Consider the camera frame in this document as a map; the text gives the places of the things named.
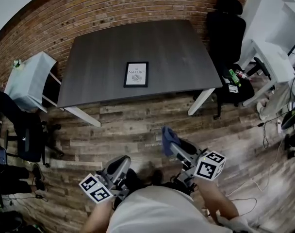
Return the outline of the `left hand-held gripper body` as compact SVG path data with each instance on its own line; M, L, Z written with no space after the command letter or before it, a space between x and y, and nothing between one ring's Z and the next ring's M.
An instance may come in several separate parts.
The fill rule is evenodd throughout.
M114 198L123 201L129 194L129 189L125 185L126 174L127 171L124 170L111 173L104 169L95 175L88 174L79 186L96 204Z

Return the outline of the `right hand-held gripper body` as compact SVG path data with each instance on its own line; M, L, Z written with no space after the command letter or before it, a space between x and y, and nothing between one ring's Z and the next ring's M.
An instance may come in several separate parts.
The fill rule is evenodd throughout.
M200 157L187 157L181 172L174 178L181 182L191 193L194 192L196 184L194 178L202 178L213 181L218 177L225 165L227 158L216 151L202 151Z

